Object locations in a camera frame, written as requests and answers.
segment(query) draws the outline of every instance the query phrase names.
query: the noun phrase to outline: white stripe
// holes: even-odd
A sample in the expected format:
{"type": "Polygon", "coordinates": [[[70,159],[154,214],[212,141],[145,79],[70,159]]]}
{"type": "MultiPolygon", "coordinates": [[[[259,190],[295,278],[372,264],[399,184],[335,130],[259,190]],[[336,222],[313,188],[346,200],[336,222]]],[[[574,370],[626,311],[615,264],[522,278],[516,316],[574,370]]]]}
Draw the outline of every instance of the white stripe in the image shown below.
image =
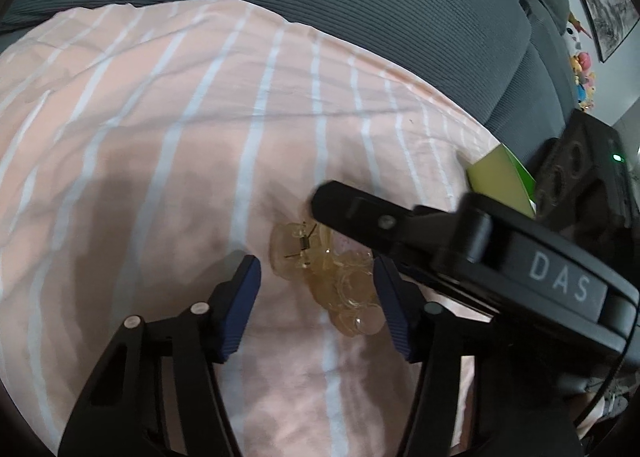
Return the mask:
{"type": "Polygon", "coordinates": [[[127,27],[120,32],[118,37],[107,47],[107,49],[104,52],[98,54],[95,57],[95,59],[86,67],[86,69],[90,69],[95,65],[100,64],[98,65],[97,69],[95,69],[95,71],[89,78],[89,81],[87,82],[87,84],[84,86],[84,89],[82,90],[82,94],[80,94],[80,98],[78,99],[76,106],[71,112],[71,115],[56,132],[56,135],[53,138],[53,144],[56,144],[60,140],[60,138],[62,138],[63,134],[65,133],[66,127],[68,127],[72,122],[77,120],[78,117],[80,117],[81,114],[84,112],[87,104],[91,100],[91,97],[94,95],[96,87],[98,86],[98,84],[100,84],[100,81],[102,81],[102,78],[105,72],[107,71],[107,69],[109,68],[109,65],[111,65],[111,62],[113,61],[114,56],[110,56],[111,52],[113,52],[113,50],[117,47],[117,45],[126,38],[127,34],[131,31],[131,29],[138,24],[143,14],[144,14],[144,8],[129,23],[129,25],[127,25],[127,27]]]}
{"type": "Polygon", "coordinates": [[[15,212],[14,219],[11,221],[11,225],[9,225],[9,235],[14,232],[15,227],[18,224],[18,220],[22,216],[22,213],[27,208],[27,205],[31,201],[31,196],[33,195],[33,188],[36,184],[36,176],[38,174],[38,166],[35,166],[25,179],[24,184],[22,185],[22,195],[20,195],[20,203],[18,204],[18,209],[15,212]]]}
{"type": "MultiPolygon", "coordinates": [[[[326,116],[322,112],[320,93],[320,45],[322,35],[313,43],[313,61],[311,62],[311,97],[312,111],[316,116],[316,170],[314,182],[319,185],[326,177],[328,150],[326,147],[326,116]]],[[[335,339],[335,328],[326,311],[321,312],[322,325],[322,371],[326,379],[326,415],[329,420],[329,436],[331,437],[331,457],[346,457],[349,454],[349,439],[344,422],[342,396],[340,394],[340,372],[338,371],[338,344],[335,339]]]]}
{"type": "Polygon", "coordinates": [[[40,36],[35,36],[33,39],[36,42],[39,42],[40,40],[43,40],[47,37],[47,34],[52,33],[53,31],[59,29],[60,27],[62,27],[66,22],[68,22],[69,20],[73,19],[73,17],[76,15],[76,12],[78,12],[77,8],[72,9],[71,11],[69,11],[69,14],[67,14],[64,18],[59,18],[58,22],[56,22],[56,24],[52,25],[51,27],[49,27],[46,31],[44,31],[44,33],[42,33],[40,36]]]}
{"type": "Polygon", "coordinates": [[[329,153],[326,147],[326,116],[322,112],[322,100],[320,94],[320,46],[322,35],[318,33],[318,38],[313,43],[313,61],[311,62],[311,98],[313,101],[312,111],[316,116],[316,157],[315,183],[319,185],[326,177],[326,165],[329,153]]]}
{"type": "Polygon", "coordinates": [[[451,142],[451,136],[449,135],[449,120],[444,114],[440,115],[442,116],[442,127],[444,128],[444,135],[447,138],[447,141],[451,142]]]}
{"type": "Polygon", "coordinates": [[[427,197],[424,194],[424,190],[422,189],[422,182],[418,177],[418,172],[415,169],[414,160],[411,157],[411,152],[406,147],[406,141],[404,140],[404,133],[402,132],[402,113],[398,109],[398,102],[396,101],[396,97],[391,89],[391,81],[386,77],[386,69],[382,71],[382,76],[385,79],[385,90],[386,96],[389,99],[389,104],[391,108],[396,113],[396,137],[398,138],[398,143],[400,144],[400,148],[402,148],[402,152],[404,153],[404,159],[406,161],[407,166],[409,167],[409,173],[411,174],[411,180],[414,182],[415,192],[417,193],[418,199],[420,200],[420,204],[426,206],[427,197]]]}
{"type": "Polygon", "coordinates": [[[36,117],[38,117],[38,114],[40,113],[40,110],[42,109],[45,101],[47,101],[47,98],[49,97],[50,93],[51,91],[47,90],[40,97],[40,101],[38,101],[38,104],[35,106],[35,108],[29,113],[26,119],[22,122],[20,129],[18,129],[18,132],[14,135],[14,138],[11,140],[11,143],[9,143],[9,147],[7,147],[6,152],[4,152],[4,155],[0,160],[0,186],[2,186],[2,182],[4,182],[4,176],[6,174],[6,170],[7,168],[9,168],[11,161],[14,159],[14,155],[18,151],[18,146],[20,146],[20,143],[24,138],[24,134],[27,133],[27,130],[29,130],[30,126],[33,124],[33,121],[36,119],[36,117]]]}
{"type": "Polygon", "coordinates": [[[436,147],[436,142],[433,140],[431,136],[431,129],[429,127],[429,111],[422,104],[421,99],[417,94],[414,94],[415,100],[420,104],[420,108],[422,109],[422,120],[424,122],[424,132],[426,136],[429,138],[429,146],[431,147],[431,152],[433,153],[433,157],[436,160],[436,165],[438,166],[438,173],[440,174],[440,181],[444,185],[447,191],[447,198],[449,199],[449,206],[451,210],[456,208],[456,196],[453,193],[453,188],[451,183],[449,182],[449,178],[447,177],[447,173],[442,167],[442,159],[440,158],[440,154],[438,153],[438,148],[436,147]]]}
{"type": "Polygon", "coordinates": [[[4,112],[4,110],[12,103],[12,101],[15,100],[15,98],[17,98],[29,85],[31,85],[34,80],[43,75],[44,72],[50,67],[50,65],[58,58],[58,56],[60,56],[62,51],[76,43],[78,40],[81,40],[92,30],[98,27],[113,7],[113,5],[107,7],[90,27],[87,27],[83,31],[79,32],[71,40],[63,43],[59,48],[54,50],[42,65],[35,69],[29,76],[27,76],[26,79],[22,81],[22,83],[15,87],[14,90],[12,90],[9,95],[4,98],[4,100],[2,100],[2,103],[0,103],[0,112],[4,112]]]}
{"type": "Polygon", "coordinates": [[[95,69],[94,73],[89,78],[89,81],[84,86],[82,94],[80,94],[80,98],[78,99],[76,106],[71,112],[71,115],[56,132],[56,135],[53,138],[53,144],[58,143],[60,138],[62,138],[63,134],[65,133],[66,127],[68,127],[72,122],[78,119],[78,117],[80,117],[80,115],[84,112],[87,104],[89,103],[89,100],[94,95],[96,87],[102,80],[104,73],[107,71],[112,61],[113,57],[108,58],[107,61],[103,61],[102,63],[100,63],[100,65],[98,65],[97,69],[95,69]]]}
{"type": "Polygon", "coordinates": [[[74,209],[74,206],[80,199],[84,188],[91,180],[94,173],[95,165],[97,163],[98,150],[104,138],[109,131],[116,128],[120,122],[133,110],[138,100],[142,97],[146,88],[162,73],[166,65],[171,60],[176,49],[184,39],[186,32],[178,33],[169,43],[167,49],[165,49],[161,58],[151,71],[151,74],[146,77],[144,82],[134,91],[129,100],[120,109],[117,116],[112,117],[103,124],[102,127],[95,133],[94,137],[90,141],[89,145],[84,150],[82,157],[82,171],[80,176],[73,183],[71,188],[67,191],[63,198],[62,205],[56,215],[56,221],[53,226],[53,234],[49,246],[49,254],[44,258],[36,270],[36,275],[33,278],[33,282],[30,287],[30,315],[29,326],[27,331],[27,350],[30,357],[30,367],[33,373],[34,386],[38,405],[40,407],[40,413],[44,421],[47,432],[52,442],[52,447],[58,445],[61,437],[60,431],[55,426],[53,420],[53,414],[49,405],[49,398],[47,397],[47,390],[45,386],[45,379],[42,373],[42,309],[40,307],[40,298],[42,293],[42,287],[47,278],[49,267],[53,261],[53,256],[60,250],[65,242],[70,216],[74,209]]]}
{"type": "MultiPolygon", "coordinates": [[[[273,37],[271,51],[262,74],[258,88],[258,94],[254,103],[254,113],[249,127],[249,134],[244,143],[244,149],[240,157],[238,167],[238,181],[236,182],[236,195],[231,215],[231,227],[229,231],[229,243],[227,253],[231,253],[240,247],[246,249],[246,232],[249,220],[249,209],[254,183],[255,160],[260,149],[262,132],[264,128],[264,115],[271,89],[271,79],[275,69],[276,59],[280,51],[280,43],[285,28],[279,29],[273,37]]],[[[220,383],[222,397],[225,402],[229,422],[236,434],[241,449],[244,447],[244,393],[242,390],[242,345],[233,358],[230,358],[220,368],[220,383]]]]}
{"type": "Polygon", "coordinates": [[[348,64],[351,67],[351,90],[353,92],[353,102],[356,107],[356,112],[362,117],[362,128],[360,129],[360,135],[362,136],[362,143],[364,150],[367,154],[367,164],[369,165],[369,172],[371,174],[371,182],[373,185],[373,193],[378,197],[382,197],[382,182],[380,181],[380,170],[378,169],[378,163],[376,161],[376,154],[373,149],[373,142],[369,135],[371,128],[371,118],[369,114],[362,109],[362,98],[360,97],[360,91],[358,90],[358,69],[354,67],[356,60],[356,53],[350,56],[348,64]]]}
{"type": "Polygon", "coordinates": [[[480,145],[478,144],[478,132],[474,132],[474,133],[472,133],[471,137],[472,137],[472,138],[473,138],[473,140],[474,140],[474,147],[476,147],[476,151],[477,151],[478,153],[481,153],[481,151],[480,151],[480,145]]]}
{"type": "Polygon", "coordinates": [[[151,40],[151,37],[154,35],[155,29],[149,29],[147,32],[144,33],[143,37],[140,38],[140,41],[137,43],[138,45],[140,45],[141,43],[146,43],[149,40],[151,40]]]}
{"type": "MultiPolygon", "coordinates": [[[[114,285],[111,301],[109,332],[114,332],[117,329],[123,318],[129,315],[132,307],[136,293],[136,284],[138,283],[140,275],[140,253],[142,253],[145,248],[146,239],[148,237],[149,230],[151,229],[154,217],[156,216],[162,192],[164,191],[167,179],[171,173],[175,151],[177,150],[178,143],[180,142],[182,129],[185,126],[185,123],[187,123],[188,120],[190,120],[200,109],[202,101],[209,91],[209,87],[225,62],[231,47],[236,42],[236,39],[249,18],[253,7],[254,6],[247,5],[247,10],[245,11],[244,16],[238,20],[233,31],[226,38],[222,49],[220,49],[220,53],[210,63],[209,68],[200,80],[198,87],[195,89],[191,96],[191,100],[185,107],[182,115],[169,126],[164,134],[158,163],[156,164],[156,169],[146,190],[145,200],[136,214],[136,221],[129,237],[129,244],[127,245],[124,261],[114,285]]],[[[196,18],[201,18],[204,10],[206,10],[206,6],[200,8],[196,18]]]]}
{"type": "Polygon", "coordinates": [[[130,33],[131,29],[133,29],[135,26],[138,25],[138,23],[142,19],[143,14],[145,13],[145,9],[146,7],[136,9],[136,13],[137,13],[136,17],[133,20],[131,20],[129,24],[122,31],[120,31],[120,34],[118,34],[118,37],[113,41],[113,43],[109,45],[102,54],[100,54],[95,60],[89,63],[89,65],[87,65],[85,68],[90,69],[94,65],[109,58],[109,56],[111,56],[111,53],[113,53],[113,51],[120,44],[120,42],[122,42],[127,37],[127,34],[130,33]]]}
{"type": "Polygon", "coordinates": [[[180,5],[180,0],[176,0],[172,2],[171,12],[169,13],[169,18],[173,18],[176,14],[178,14],[178,6],[180,5]]]}

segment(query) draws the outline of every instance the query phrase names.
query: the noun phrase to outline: black cable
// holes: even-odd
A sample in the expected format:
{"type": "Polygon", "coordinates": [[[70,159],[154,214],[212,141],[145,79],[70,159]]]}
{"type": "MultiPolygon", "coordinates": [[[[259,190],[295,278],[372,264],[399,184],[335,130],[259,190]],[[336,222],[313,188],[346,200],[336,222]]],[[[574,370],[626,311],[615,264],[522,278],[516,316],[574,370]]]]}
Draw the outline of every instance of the black cable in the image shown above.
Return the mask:
{"type": "Polygon", "coordinates": [[[639,313],[639,311],[640,310],[638,308],[636,308],[636,319],[635,319],[634,324],[632,326],[631,335],[629,336],[628,340],[626,341],[625,348],[622,351],[622,354],[620,354],[620,357],[618,358],[618,361],[616,362],[616,364],[613,367],[611,367],[611,370],[609,371],[609,374],[607,374],[607,378],[602,382],[602,384],[600,385],[600,388],[596,392],[596,395],[593,396],[593,399],[591,399],[589,404],[584,408],[584,410],[581,411],[580,415],[575,418],[574,426],[576,428],[578,428],[582,424],[582,422],[585,419],[587,419],[588,415],[593,411],[593,409],[596,408],[596,405],[604,397],[604,395],[607,393],[607,390],[609,390],[609,387],[611,386],[611,383],[613,382],[615,377],[618,375],[620,369],[622,368],[622,365],[625,362],[626,353],[628,352],[629,347],[631,346],[631,341],[633,341],[634,335],[636,334],[636,325],[638,324],[638,313],[639,313]]]}

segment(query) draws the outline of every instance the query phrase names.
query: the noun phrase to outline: yellow-green card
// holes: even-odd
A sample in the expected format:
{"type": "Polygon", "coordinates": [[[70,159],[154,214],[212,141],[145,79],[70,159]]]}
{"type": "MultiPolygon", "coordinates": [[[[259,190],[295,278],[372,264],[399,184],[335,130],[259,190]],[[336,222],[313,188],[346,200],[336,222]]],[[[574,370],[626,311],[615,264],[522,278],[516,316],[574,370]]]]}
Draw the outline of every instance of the yellow-green card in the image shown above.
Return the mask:
{"type": "Polygon", "coordinates": [[[533,218],[535,181],[503,144],[466,169],[470,188],[533,218]]]}

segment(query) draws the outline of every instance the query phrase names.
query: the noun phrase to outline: wall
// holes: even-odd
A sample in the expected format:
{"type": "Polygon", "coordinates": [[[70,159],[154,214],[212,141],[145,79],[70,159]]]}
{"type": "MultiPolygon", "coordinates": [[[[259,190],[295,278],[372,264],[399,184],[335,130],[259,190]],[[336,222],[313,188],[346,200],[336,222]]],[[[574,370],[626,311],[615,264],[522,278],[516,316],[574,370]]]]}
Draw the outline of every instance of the wall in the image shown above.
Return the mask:
{"type": "Polygon", "coordinates": [[[623,114],[613,127],[618,130],[626,159],[630,165],[638,164],[638,148],[640,148],[640,98],[623,114]]]}
{"type": "MultiPolygon", "coordinates": [[[[569,0],[569,4],[572,13],[593,36],[582,1],[569,0]]],[[[595,43],[584,34],[580,36],[582,49],[591,55],[594,64],[591,70],[597,76],[593,115],[614,124],[640,97],[640,23],[606,63],[598,61],[595,43]]]]}

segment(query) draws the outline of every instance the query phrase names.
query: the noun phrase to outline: blue gripper pad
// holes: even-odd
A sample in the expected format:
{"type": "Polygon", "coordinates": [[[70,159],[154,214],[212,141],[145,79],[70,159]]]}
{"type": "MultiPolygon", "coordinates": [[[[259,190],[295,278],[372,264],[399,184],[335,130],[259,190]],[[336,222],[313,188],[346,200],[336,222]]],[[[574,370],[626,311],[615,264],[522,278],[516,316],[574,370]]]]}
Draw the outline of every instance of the blue gripper pad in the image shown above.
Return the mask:
{"type": "Polygon", "coordinates": [[[422,361],[418,329],[426,300],[418,286],[402,280],[394,262],[382,256],[373,262],[373,283],[394,347],[406,361],[422,361]]]}
{"type": "Polygon", "coordinates": [[[216,332],[218,362],[238,350],[244,328],[260,289],[260,260],[246,255],[230,281],[219,284],[209,297],[211,322],[216,332]]]}

